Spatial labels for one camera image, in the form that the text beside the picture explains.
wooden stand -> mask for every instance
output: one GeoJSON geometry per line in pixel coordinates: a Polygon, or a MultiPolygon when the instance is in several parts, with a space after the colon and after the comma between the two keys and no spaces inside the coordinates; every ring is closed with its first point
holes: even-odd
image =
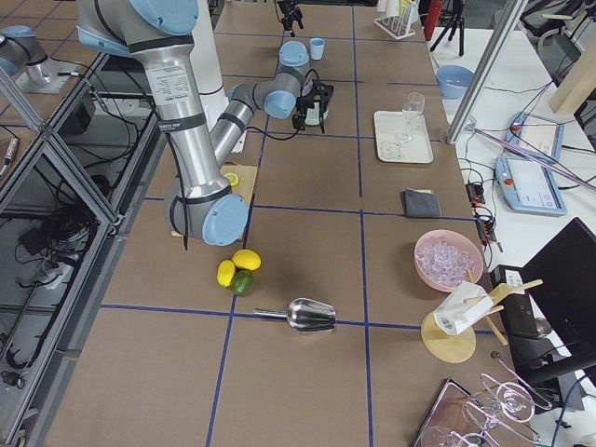
{"type": "MultiPolygon", "coordinates": [[[[511,293],[525,291],[526,289],[539,286],[540,284],[542,284],[542,279],[536,279],[517,287],[511,287],[508,284],[499,284],[489,293],[489,296],[493,299],[493,303],[497,305],[496,307],[493,307],[489,314],[502,310],[503,306],[498,304],[511,293]]],[[[501,342],[502,345],[507,345],[506,338],[488,317],[489,314],[484,316],[484,319],[493,330],[494,335],[496,335],[499,342],[501,342]]],[[[474,354],[474,350],[476,349],[476,333],[472,327],[467,328],[459,335],[447,335],[435,323],[433,312],[427,314],[422,320],[420,332],[422,333],[422,341],[425,343],[428,351],[430,351],[430,353],[437,359],[448,363],[462,363],[472,357],[472,354],[474,354]]]]}
{"type": "Polygon", "coordinates": [[[447,335],[435,323],[432,312],[422,320],[422,341],[437,359],[447,363],[462,363],[476,350],[476,333],[467,328],[459,335],[447,335]]]}

white tray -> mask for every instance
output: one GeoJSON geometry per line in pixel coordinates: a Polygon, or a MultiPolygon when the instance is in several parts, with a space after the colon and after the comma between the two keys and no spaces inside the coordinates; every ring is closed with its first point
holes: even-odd
{"type": "Polygon", "coordinates": [[[396,135],[404,130],[405,121],[401,112],[374,113],[376,154],[379,159],[387,163],[430,163],[432,148],[425,118],[420,116],[420,129],[413,133],[411,142],[398,143],[396,135]]]}

yellow lemon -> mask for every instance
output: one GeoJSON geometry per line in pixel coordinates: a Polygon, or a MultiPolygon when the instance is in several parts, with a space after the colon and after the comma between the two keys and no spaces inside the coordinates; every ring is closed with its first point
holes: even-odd
{"type": "Polygon", "coordinates": [[[238,268],[256,270],[261,266],[261,256],[249,249],[241,249],[234,253],[232,262],[238,268]]]}
{"type": "Polygon", "coordinates": [[[228,180],[228,182],[230,182],[230,186],[232,187],[240,183],[240,179],[234,172],[227,172],[223,176],[228,180]]]}
{"type": "Polygon", "coordinates": [[[217,283],[222,287],[229,287],[236,274],[236,266],[232,261],[226,259],[221,261],[217,267],[217,283]]]}

white table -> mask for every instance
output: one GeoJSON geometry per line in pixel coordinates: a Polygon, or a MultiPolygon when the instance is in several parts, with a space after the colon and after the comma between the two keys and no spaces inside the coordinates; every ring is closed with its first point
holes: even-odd
{"type": "MultiPolygon", "coordinates": [[[[436,29],[434,42],[440,34],[441,29],[436,29]]],[[[439,46],[431,53],[433,61],[439,67],[447,64],[456,64],[467,67],[474,71],[491,37],[492,30],[466,29],[465,32],[465,54],[458,56],[457,34],[452,42],[443,39],[439,46]]],[[[504,91],[490,90],[488,88],[504,88],[509,90],[522,91],[529,88],[539,88],[550,82],[549,74],[538,58],[532,45],[525,35],[515,31],[509,37],[504,51],[499,56],[494,68],[488,78],[486,89],[482,92],[472,115],[477,119],[479,129],[506,129],[512,117],[523,110],[528,102],[536,95],[536,91],[526,93],[510,93],[504,91]]],[[[569,115],[556,115],[550,110],[548,100],[556,91],[554,85],[550,85],[546,92],[540,97],[536,108],[532,112],[536,115],[553,118],[559,122],[566,122],[574,118],[569,115]]],[[[443,100],[448,120],[453,118],[461,100],[443,100]]],[[[492,132],[494,135],[504,138],[505,131],[492,132]]],[[[494,166],[497,156],[503,152],[503,148],[492,142],[488,142],[481,136],[472,137],[467,141],[469,134],[463,134],[456,142],[456,149],[459,157],[465,157],[472,162],[478,162],[489,167],[494,166]]],[[[570,146],[590,148],[588,138],[581,127],[574,121],[565,124],[563,144],[570,146]]],[[[575,151],[562,151],[561,162],[581,178],[587,179],[596,174],[596,156],[575,151]]],[[[462,168],[470,165],[460,160],[462,168]]],[[[491,169],[472,163],[471,167],[480,172],[484,180],[491,179],[491,169]]],[[[464,179],[467,179],[468,171],[463,171],[464,179]]],[[[478,175],[471,174],[471,181],[477,181],[478,175]]],[[[571,183],[559,175],[555,175],[555,181],[559,186],[570,185],[571,183]]],[[[501,252],[495,244],[492,244],[493,256],[489,251],[486,254],[487,264],[492,269],[499,264],[524,266],[542,247],[544,247],[571,219],[578,216],[581,220],[596,233],[596,194],[584,187],[578,187],[562,192],[562,199],[568,209],[562,217],[538,216],[514,212],[503,199],[499,187],[493,190],[493,183],[484,184],[484,196],[486,206],[496,215],[495,234],[503,249],[501,252]]],[[[553,340],[554,345],[561,342],[553,340]]],[[[582,385],[586,389],[593,387],[588,380],[582,385]]],[[[567,411],[564,420],[570,423],[573,428],[561,429],[557,445],[571,446],[579,443],[582,438],[590,433],[596,432],[596,400],[584,399],[585,412],[567,411]]],[[[533,419],[533,426],[542,434],[542,441],[550,445],[554,421],[559,417],[560,410],[541,414],[533,419]]]]}

white cup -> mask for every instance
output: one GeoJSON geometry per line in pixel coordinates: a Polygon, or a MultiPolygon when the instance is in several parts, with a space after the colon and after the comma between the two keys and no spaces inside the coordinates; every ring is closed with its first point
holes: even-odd
{"type": "Polygon", "coordinates": [[[308,41],[310,44],[310,59],[319,61],[323,59],[323,51],[325,50],[325,39],[320,37],[313,37],[308,41]]]}

